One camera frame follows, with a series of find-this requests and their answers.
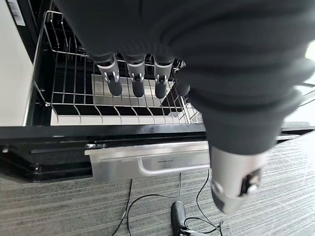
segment power cord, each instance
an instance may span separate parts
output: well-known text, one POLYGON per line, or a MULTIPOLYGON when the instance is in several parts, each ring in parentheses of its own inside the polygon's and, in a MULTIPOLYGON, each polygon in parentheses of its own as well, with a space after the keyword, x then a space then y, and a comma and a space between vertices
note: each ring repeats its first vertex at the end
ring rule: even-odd
MULTIPOLYGON (((197 197, 196 197, 196 203, 197 203, 198 209, 199 209, 199 211, 202 213, 202 215, 206 218, 206 220, 205 220, 205 219, 201 219, 201 218, 199 218, 199 217, 188 217, 188 218, 185 219, 184 224, 185 224, 185 227, 186 227, 187 229, 189 229, 188 226, 187 226, 187 221, 188 221, 188 220, 193 220, 193 219, 194 219, 194 220, 200 220, 200 221, 203 221, 203 222, 205 222, 205 223, 211 225, 212 227, 214 227, 214 229, 211 230, 211 231, 208 231, 208 232, 201 232, 201 233, 203 233, 203 234, 210 234, 210 233, 212 233, 212 232, 218 230, 218 231, 220 232, 220 235, 223 236, 222 230, 221 230, 221 226, 222 226, 223 221, 221 220, 217 226, 216 226, 215 224, 213 224, 213 223, 206 217, 206 215, 203 213, 203 211, 202 211, 201 208, 200 208, 199 202, 198 202, 198 197, 199 197, 201 191, 202 191, 202 190, 204 189, 204 187, 206 186, 206 184, 207 184, 207 182, 208 182, 208 180, 209 180, 209 176, 210 176, 210 174, 209 174, 209 170, 208 170, 207 179, 206 179, 205 183, 202 185, 202 187, 201 187, 201 189, 199 190, 199 192, 198 192, 198 194, 197 194, 197 197)), ((123 220, 124 220, 124 218, 125 218, 126 215, 127 215, 127 228, 128 228, 128 232, 129 232, 129 235, 132 236, 131 230, 130 230, 130 225, 129 225, 129 213, 130 213, 130 210, 131 210, 132 206, 133 206, 137 201, 139 201, 140 199, 143 199, 143 198, 146 198, 146 197, 178 198, 178 197, 180 196, 181 192, 182 192, 182 173, 180 173, 180 175, 179 175, 179 191, 178 191, 178 194, 177 194, 177 195, 175 195, 175 196, 167 196, 167 195, 162 195, 162 194, 147 194, 147 195, 143 195, 143 196, 141 196, 141 197, 135 199, 135 200, 130 204, 130 206, 129 206, 129 208, 128 208, 129 200, 130 200, 130 195, 131 195, 131 188, 132 188, 132 180, 130 181, 129 195, 128 195, 128 201, 127 201, 127 204, 126 204, 125 211, 124 211, 124 213, 123 213, 123 215, 122 215, 122 218, 121 218, 121 220, 120 220, 120 222, 119 222, 119 224, 118 224, 116 230, 113 232, 112 236, 114 236, 114 235, 116 234, 116 232, 118 231, 119 227, 121 226, 121 224, 122 224, 122 222, 123 222, 123 220)))
POLYGON ((199 211, 201 212, 201 214, 206 218, 206 220, 205 220, 205 219, 201 219, 201 218, 199 218, 199 217, 187 217, 187 218, 185 219, 185 221, 184 221, 184 225, 185 225, 185 227, 186 227, 187 229, 192 230, 192 229, 190 229, 190 228, 188 227, 187 221, 188 221, 188 220, 201 220, 201 221, 206 222, 207 224, 211 225, 212 227, 214 227, 214 229, 213 229, 213 230, 210 230, 210 231, 208 231, 208 232, 200 232, 200 233, 202 233, 202 234, 210 234, 210 233, 212 233, 212 232, 218 230, 218 231, 220 232, 220 235, 223 236, 223 234, 222 234, 222 229, 221 229, 221 226, 222 226, 222 224, 223 224, 223 220, 221 220, 217 226, 216 226, 215 224, 213 224, 213 223, 208 219, 208 217, 203 213, 203 211, 202 211, 201 208, 200 208, 199 202, 198 202, 199 195, 200 195, 201 191, 204 189, 204 187, 206 186, 206 184, 207 184, 207 182, 208 182, 208 180, 209 180, 209 176, 210 176, 210 173, 209 173, 209 169, 208 169, 207 179, 206 179, 205 183, 203 184, 203 186, 201 187, 201 189, 199 190, 199 192, 198 192, 198 194, 197 194, 197 197, 196 197, 196 203, 197 203, 198 209, 199 209, 199 211))
POLYGON ((130 204, 128 212, 127 212, 127 228, 128 228, 129 235, 132 236, 131 231, 130 231, 130 225, 129 225, 129 213, 130 213, 130 210, 131 210, 133 204, 135 204, 140 199, 146 198, 146 197, 154 197, 154 196, 156 196, 156 197, 164 197, 164 198, 178 198, 181 195, 181 192, 182 192, 182 173, 179 174, 179 191, 178 191, 177 195, 175 195, 175 196, 167 196, 167 195, 162 195, 162 194, 147 194, 147 195, 143 195, 143 196, 137 198, 136 200, 134 200, 130 204))
POLYGON ((127 204, 126 204, 126 207, 125 207, 125 211, 122 215, 122 218, 120 219, 120 222, 117 226, 117 228, 115 229, 115 231, 112 233, 112 236, 114 236, 116 234, 116 232, 118 231, 119 227, 122 225, 122 222, 125 218, 125 215, 127 213, 127 209, 128 209, 128 205, 129 205, 129 200, 130 200, 130 196, 131 196, 131 188, 132 188, 132 179, 130 180, 130 185, 129 185, 129 193, 128 193, 128 201, 127 201, 127 204))

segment striped carpet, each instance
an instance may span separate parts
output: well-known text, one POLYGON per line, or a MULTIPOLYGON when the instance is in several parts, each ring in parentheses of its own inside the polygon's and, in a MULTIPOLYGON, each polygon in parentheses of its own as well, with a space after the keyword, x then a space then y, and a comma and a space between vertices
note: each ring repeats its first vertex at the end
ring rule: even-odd
MULTIPOLYGON (((211 200, 209 185, 200 195, 205 214, 224 219, 225 236, 315 235, 315 132, 275 146, 256 196, 232 216, 221 214, 211 200)), ((206 170, 182 175, 187 216, 201 217, 195 197, 206 170)), ((129 181, 95 184, 91 178, 47 184, 21 184, 0 179, 1 236, 110 236, 127 201, 129 181)), ((179 175, 134 179, 131 201, 148 194, 176 195, 179 175)), ((170 236, 170 207, 174 199, 150 197, 130 213, 134 236, 170 236)), ((190 222, 196 230, 210 229, 190 222)), ((126 221, 117 232, 128 235, 126 221)))

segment dishwasher rack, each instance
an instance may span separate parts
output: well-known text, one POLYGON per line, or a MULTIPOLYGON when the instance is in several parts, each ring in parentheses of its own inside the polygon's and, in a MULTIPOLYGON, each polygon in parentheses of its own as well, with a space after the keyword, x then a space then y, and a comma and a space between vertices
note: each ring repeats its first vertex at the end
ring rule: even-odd
POLYGON ((123 93, 113 96, 97 66, 65 22, 62 13, 47 11, 44 31, 55 58, 51 96, 35 87, 45 106, 51 106, 50 125, 183 124, 199 123, 201 115, 176 89, 175 60, 167 84, 167 96, 155 97, 154 61, 146 56, 144 96, 132 93, 132 81, 123 57, 116 54, 123 93))

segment sticker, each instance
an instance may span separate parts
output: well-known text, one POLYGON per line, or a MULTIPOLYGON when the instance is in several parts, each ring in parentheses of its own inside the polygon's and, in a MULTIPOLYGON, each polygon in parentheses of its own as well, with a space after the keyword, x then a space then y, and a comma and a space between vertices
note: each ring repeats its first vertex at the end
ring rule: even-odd
POLYGON ((15 23, 18 26, 25 26, 25 22, 17 0, 7 0, 11 8, 15 23))

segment metal wire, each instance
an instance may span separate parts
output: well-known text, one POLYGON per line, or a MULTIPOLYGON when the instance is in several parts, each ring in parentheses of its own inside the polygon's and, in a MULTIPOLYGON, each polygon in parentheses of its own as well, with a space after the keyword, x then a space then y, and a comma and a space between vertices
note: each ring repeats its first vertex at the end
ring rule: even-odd
MULTIPOLYGON (((191 120, 196 117, 198 111, 189 117, 186 101, 178 95, 175 86, 176 78, 173 78, 172 75, 167 84, 167 96, 164 99, 155 97, 155 86, 152 85, 155 85, 155 81, 148 70, 148 67, 154 66, 151 63, 153 62, 152 56, 151 61, 145 64, 145 93, 141 98, 135 97, 129 87, 132 83, 130 83, 126 62, 117 58, 120 69, 125 71, 126 77, 120 77, 123 93, 120 96, 113 96, 109 92, 104 77, 98 68, 95 69, 96 65, 80 46, 74 33, 68 29, 62 13, 47 11, 44 22, 48 45, 56 60, 50 101, 42 94, 36 82, 34 83, 45 105, 51 106, 54 110, 57 120, 52 125, 62 125, 62 120, 66 116, 77 116, 80 124, 86 124, 83 122, 86 117, 95 118, 95 116, 100 117, 101 124, 113 124, 111 120, 114 118, 117 118, 120 124, 125 124, 132 117, 137 120, 133 119, 132 124, 176 124, 183 123, 183 118, 184 123, 191 123, 191 120), (70 108, 70 106, 74 108, 72 110, 76 115, 65 113, 67 107, 70 108), (91 108, 94 108, 95 112, 87 115, 86 111, 90 111, 91 108)), ((180 63, 177 63, 174 70, 178 69, 178 65, 180 63)))

